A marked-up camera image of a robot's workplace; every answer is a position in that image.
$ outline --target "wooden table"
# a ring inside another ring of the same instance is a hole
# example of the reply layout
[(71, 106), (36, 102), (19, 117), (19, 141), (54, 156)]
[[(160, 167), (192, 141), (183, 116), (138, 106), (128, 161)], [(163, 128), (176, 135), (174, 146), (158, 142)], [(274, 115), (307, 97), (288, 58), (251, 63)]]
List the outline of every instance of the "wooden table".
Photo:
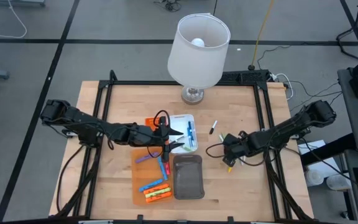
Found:
[[(97, 86), (98, 82), (82, 83), (77, 108), (92, 114)], [(205, 90), (204, 100), (200, 104), (193, 106), (182, 102), (181, 88), (163, 85), (114, 85), (107, 121), (135, 121), (144, 124), (146, 117), (153, 117), (161, 109), (167, 110), (170, 114), (192, 114), (195, 117), (198, 139), (198, 150), (195, 153), (203, 158), (205, 197), (199, 200), (174, 199), (171, 202), (145, 207), (134, 205), (131, 182), (131, 150), (134, 148), (115, 145), (115, 150), (112, 151), (105, 141), (91, 218), (135, 220), (137, 215), (142, 214), (145, 220), (226, 221), (228, 216), (233, 216), (235, 221), (273, 221), (265, 166), (241, 166), (237, 162), (232, 172), (227, 173), (227, 166), (221, 159), (213, 159), (205, 153), (208, 146), (220, 142), (219, 133), (237, 135), (240, 130), (247, 133), (259, 130), (253, 88), (214, 86)], [(290, 112), (282, 83), (268, 83), (268, 92), (274, 122), (278, 124), (288, 119)], [(265, 126), (268, 127), (262, 92), (260, 99)], [(99, 117), (104, 100), (101, 102)], [(218, 120), (218, 125), (215, 132), (209, 135), (215, 120)], [(288, 147), (297, 150), (295, 141), (289, 142)], [(62, 166), (78, 148), (77, 138), (68, 140)], [(77, 188), (84, 151), (70, 162), (65, 171), (60, 196), (61, 206)], [(223, 148), (217, 147), (210, 152), (222, 154)], [(313, 212), (299, 156), (286, 150), (281, 152), (281, 156), (288, 191), (306, 214), (312, 217)], [(261, 160), (262, 155), (247, 158), (248, 162), (254, 164)], [(276, 191), (281, 217), (285, 217), (281, 194), (277, 188)], [(87, 196), (88, 193), (83, 194), (80, 214), (84, 214)], [(57, 212), (55, 200), (56, 193), (50, 214)]]

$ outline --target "blue marker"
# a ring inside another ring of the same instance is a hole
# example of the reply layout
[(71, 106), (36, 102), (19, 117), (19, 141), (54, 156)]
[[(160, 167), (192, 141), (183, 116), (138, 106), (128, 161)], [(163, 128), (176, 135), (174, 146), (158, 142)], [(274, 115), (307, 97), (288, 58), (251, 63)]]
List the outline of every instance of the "blue marker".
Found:
[(193, 147), (193, 146), (191, 145), (191, 131), (190, 131), (190, 128), (189, 128), (189, 127), (187, 127), (187, 137), (188, 137), (188, 139), (189, 139), (189, 145), (190, 145), (190, 147)]
[(156, 185), (158, 185), (158, 184), (161, 184), (161, 183), (162, 183), (162, 179), (158, 179), (158, 180), (156, 180), (156, 181), (154, 181), (154, 182), (152, 182), (152, 183), (149, 183), (149, 184), (147, 184), (147, 185), (141, 187), (141, 188), (139, 189), (139, 192), (143, 192), (144, 190), (150, 189), (150, 188), (152, 188), (152, 187), (154, 187), (154, 186), (156, 186)]
[(193, 129), (191, 128), (191, 121), (189, 121), (189, 130), (190, 130), (190, 142), (191, 142), (191, 146), (193, 147), (195, 145), (195, 142), (193, 137)]
[(158, 164), (160, 164), (161, 173), (164, 176), (164, 180), (168, 180), (167, 173), (165, 173), (164, 165), (162, 164), (161, 156), (157, 158)]

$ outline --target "green marker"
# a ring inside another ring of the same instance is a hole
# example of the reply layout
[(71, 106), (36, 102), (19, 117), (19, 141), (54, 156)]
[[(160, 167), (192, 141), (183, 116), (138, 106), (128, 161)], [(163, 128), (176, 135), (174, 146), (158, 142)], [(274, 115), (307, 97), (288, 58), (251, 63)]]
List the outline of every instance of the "green marker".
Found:
[(165, 192), (169, 192), (169, 191), (171, 191), (171, 188), (167, 187), (166, 189), (158, 190), (156, 192), (152, 192), (152, 193), (147, 194), (146, 198), (153, 197), (153, 196), (156, 196), (156, 195), (159, 195), (159, 194), (162, 194), (162, 193), (165, 193)]

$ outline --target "table lamp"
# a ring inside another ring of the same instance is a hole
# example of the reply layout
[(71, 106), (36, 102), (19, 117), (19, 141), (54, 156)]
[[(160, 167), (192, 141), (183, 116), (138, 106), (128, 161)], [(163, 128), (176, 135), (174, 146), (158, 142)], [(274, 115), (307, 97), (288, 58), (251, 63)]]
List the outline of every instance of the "table lamp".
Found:
[(169, 74), (183, 85), (182, 100), (195, 105), (223, 73), (230, 31), (211, 14), (192, 14), (178, 23), (168, 58)]

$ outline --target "white tray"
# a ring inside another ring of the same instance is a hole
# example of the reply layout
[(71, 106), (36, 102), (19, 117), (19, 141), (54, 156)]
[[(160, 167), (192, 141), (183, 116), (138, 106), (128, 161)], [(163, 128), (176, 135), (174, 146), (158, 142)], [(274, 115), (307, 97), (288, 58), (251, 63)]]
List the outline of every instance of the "white tray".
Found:
[[(169, 116), (171, 120), (171, 128), (180, 131), (183, 133), (184, 138), (179, 139), (182, 136), (169, 136), (169, 141), (176, 141), (177, 139), (179, 143), (185, 143), (181, 147), (177, 147), (172, 149), (172, 153), (175, 154), (183, 154), (183, 153), (189, 153), (194, 152), (197, 150), (198, 143), (197, 143), (197, 134), (196, 134), (196, 127), (194, 124), (194, 117), (191, 114), (181, 114), (181, 115), (173, 115)], [(191, 136), (193, 136), (193, 140), (190, 143), (190, 136), (188, 134), (188, 126), (189, 122), (191, 124)]]

